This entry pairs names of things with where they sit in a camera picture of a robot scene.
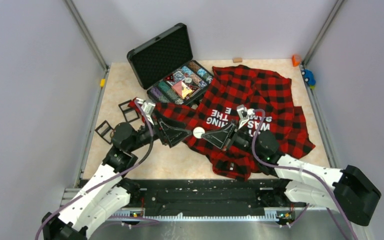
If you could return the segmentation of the red black plaid shirt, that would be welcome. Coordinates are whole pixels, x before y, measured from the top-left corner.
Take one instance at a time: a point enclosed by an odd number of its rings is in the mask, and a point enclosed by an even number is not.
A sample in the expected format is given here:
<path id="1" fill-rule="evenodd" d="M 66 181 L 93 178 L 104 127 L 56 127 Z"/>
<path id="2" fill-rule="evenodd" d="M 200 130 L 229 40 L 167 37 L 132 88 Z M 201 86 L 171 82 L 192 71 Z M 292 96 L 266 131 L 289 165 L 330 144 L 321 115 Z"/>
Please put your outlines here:
<path id="1" fill-rule="evenodd" d="M 245 65 L 212 67 L 213 79 L 196 109 L 175 103 L 155 105 L 154 113 L 183 122 L 192 131 L 201 127 L 206 132 L 219 130 L 232 121 L 239 122 L 237 107 L 264 110 L 250 116 L 239 130 L 251 138 L 258 129 L 270 131 L 279 143 L 279 150 L 296 159 L 309 154 L 315 145 L 310 141 L 306 119 L 301 106 L 295 106 L 292 80 L 271 70 Z M 222 151 L 204 139 L 190 136 L 183 141 L 192 151 L 207 157 L 212 171 L 220 176 L 246 181 L 251 173 L 262 173 L 262 165 L 254 159 L 252 150 L 235 144 Z"/>

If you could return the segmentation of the black square brooch box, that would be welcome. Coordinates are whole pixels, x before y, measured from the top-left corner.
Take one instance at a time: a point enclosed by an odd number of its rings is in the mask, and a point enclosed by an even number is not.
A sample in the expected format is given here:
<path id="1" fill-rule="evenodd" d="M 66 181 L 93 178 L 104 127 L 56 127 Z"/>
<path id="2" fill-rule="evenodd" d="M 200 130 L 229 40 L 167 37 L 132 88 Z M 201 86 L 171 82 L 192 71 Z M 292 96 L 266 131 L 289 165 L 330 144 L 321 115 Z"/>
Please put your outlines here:
<path id="1" fill-rule="evenodd" d="M 127 100 L 118 104 L 118 108 L 120 109 L 124 117 L 124 120 L 127 123 L 132 123 L 140 119 L 139 114 L 136 112 L 136 110 L 133 107 L 130 106 L 130 103 L 131 103 L 131 100 Z"/>

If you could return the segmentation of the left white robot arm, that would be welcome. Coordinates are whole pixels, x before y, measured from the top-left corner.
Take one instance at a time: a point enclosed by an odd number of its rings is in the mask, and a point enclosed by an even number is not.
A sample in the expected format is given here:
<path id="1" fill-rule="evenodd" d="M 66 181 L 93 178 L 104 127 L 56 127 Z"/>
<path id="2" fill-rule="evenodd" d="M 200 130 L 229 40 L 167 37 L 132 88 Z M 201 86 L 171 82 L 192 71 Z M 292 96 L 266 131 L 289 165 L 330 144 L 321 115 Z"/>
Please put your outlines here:
<path id="1" fill-rule="evenodd" d="M 184 122 L 158 112 L 144 119 L 138 130 L 128 122 L 113 129 L 112 147 L 95 174 L 72 200 L 43 217 L 38 233 L 45 240 L 87 240 L 119 209 L 136 206 L 139 187 L 126 174 L 148 158 L 155 140 L 172 148 L 193 134 Z"/>

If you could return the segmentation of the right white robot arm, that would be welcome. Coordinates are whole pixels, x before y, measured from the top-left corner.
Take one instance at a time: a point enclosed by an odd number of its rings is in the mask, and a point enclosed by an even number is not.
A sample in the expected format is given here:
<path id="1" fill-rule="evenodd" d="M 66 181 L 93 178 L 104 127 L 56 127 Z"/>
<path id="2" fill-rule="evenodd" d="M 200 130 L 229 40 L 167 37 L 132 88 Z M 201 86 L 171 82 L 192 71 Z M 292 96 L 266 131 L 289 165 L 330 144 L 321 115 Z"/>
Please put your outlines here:
<path id="1" fill-rule="evenodd" d="M 331 168 L 304 162 L 281 151 L 268 130 L 252 137 L 236 122 L 201 134 L 201 138 L 222 151 L 232 147 L 251 153 L 260 170 L 288 183 L 273 192 L 279 206 L 302 202 L 338 211 L 352 223 L 367 227 L 381 199 L 380 190 L 353 165 Z"/>

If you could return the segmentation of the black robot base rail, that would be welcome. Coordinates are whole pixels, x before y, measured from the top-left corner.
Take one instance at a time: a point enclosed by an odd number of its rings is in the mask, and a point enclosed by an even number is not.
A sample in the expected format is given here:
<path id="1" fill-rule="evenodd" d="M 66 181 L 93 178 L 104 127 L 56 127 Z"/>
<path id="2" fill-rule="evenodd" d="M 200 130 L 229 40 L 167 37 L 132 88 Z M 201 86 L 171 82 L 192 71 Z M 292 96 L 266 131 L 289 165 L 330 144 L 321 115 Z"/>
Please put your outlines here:
<path id="1" fill-rule="evenodd" d="M 171 217 L 259 217 L 269 208 L 289 210 L 292 203 L 285 195 L 288 180 L 252 179 L 156 179 L 135 180 L 140 189 L 130 199 L 128 208 L 144 216 Z"/>

